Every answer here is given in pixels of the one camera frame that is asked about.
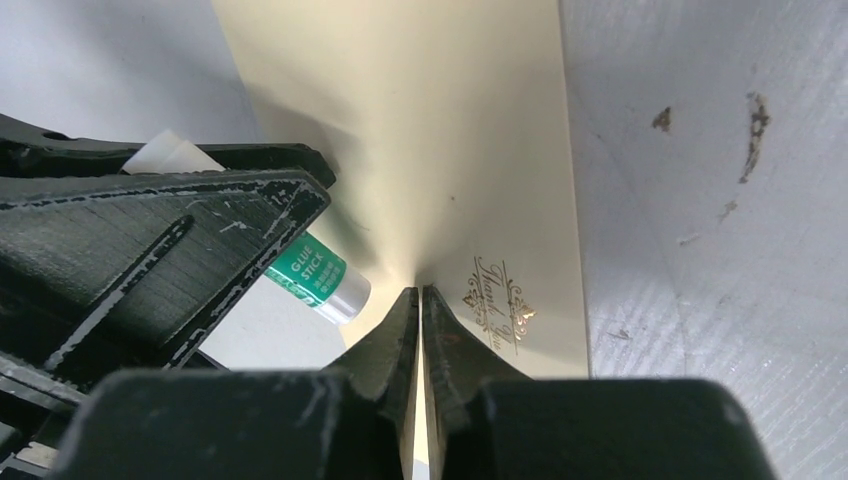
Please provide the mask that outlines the green white glue stick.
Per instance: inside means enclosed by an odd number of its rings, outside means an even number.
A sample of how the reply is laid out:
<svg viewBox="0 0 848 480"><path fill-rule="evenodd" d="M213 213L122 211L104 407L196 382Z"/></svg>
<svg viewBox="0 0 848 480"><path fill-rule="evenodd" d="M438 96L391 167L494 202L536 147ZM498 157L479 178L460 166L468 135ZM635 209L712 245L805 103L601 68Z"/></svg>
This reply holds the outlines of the green white glue stick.
<svg viewBox="0 0 848 480"><path fill-rule="evenodd" d="M198 146L165 130L127 160L122 170L141 173L224 171ZM265 276L335 325L355 319L366 305L370 282L305 232L265 271Z"/></svg>

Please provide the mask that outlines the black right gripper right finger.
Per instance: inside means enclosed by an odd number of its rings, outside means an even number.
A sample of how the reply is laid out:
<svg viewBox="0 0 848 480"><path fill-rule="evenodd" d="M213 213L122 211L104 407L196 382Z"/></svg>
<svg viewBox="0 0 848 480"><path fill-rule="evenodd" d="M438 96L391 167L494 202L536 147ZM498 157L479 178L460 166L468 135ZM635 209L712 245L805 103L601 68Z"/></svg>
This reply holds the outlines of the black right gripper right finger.
<svg viewBox="0 0 848 480"><path fill-rule="evenodd" d="M703 379L534 380L421 292L434 479L772 479L748 416Z"/></svg>

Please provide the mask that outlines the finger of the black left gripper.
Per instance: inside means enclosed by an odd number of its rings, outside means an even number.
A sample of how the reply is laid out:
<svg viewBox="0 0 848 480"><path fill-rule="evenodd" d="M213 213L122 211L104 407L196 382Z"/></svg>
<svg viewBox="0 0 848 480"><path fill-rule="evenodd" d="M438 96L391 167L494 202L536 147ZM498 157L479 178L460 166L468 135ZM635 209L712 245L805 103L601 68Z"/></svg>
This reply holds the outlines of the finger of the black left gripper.
<svg viewBox="0 0 848 480"><path fill-rule="evenodd" d="M325 188L336 174L323 155L304 144L196 145L165 130L147 143L71 138L1 116L1 175L11 178L99 177L296 168Z"/></svg>
<svg viewBox="0 0 848 480"><path fill-rule="evenodd" d="M329 205L301 170L1 182L1 352L86 392L176 368Z"/></svg>

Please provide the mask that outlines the cream paper envelope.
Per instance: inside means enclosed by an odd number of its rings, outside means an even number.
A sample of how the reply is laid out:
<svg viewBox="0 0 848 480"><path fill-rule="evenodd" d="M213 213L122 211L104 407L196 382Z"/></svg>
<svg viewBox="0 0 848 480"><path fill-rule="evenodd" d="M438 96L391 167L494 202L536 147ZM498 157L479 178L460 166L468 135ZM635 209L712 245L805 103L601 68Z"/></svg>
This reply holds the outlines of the cream paper envelope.
<svg viewBox="0 0 848 480"><path fill-rule="evenodd" d="M342 335L433 286L535 378L589 372L557 1L217 1L266 138L336 173L313 234L371 283Z"/></svg>

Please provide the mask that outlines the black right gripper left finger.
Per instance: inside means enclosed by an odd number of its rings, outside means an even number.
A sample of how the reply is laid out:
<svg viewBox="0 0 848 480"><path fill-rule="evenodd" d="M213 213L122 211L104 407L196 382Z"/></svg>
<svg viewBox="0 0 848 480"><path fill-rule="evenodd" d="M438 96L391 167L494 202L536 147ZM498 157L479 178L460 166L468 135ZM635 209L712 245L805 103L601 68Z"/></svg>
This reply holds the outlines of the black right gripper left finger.
<svg viewBox="0 0 848 480"><path fill-rule="evenodd" d="M419 292L319 370L125 370L60 443L53 479L408 479Z"/></svg>

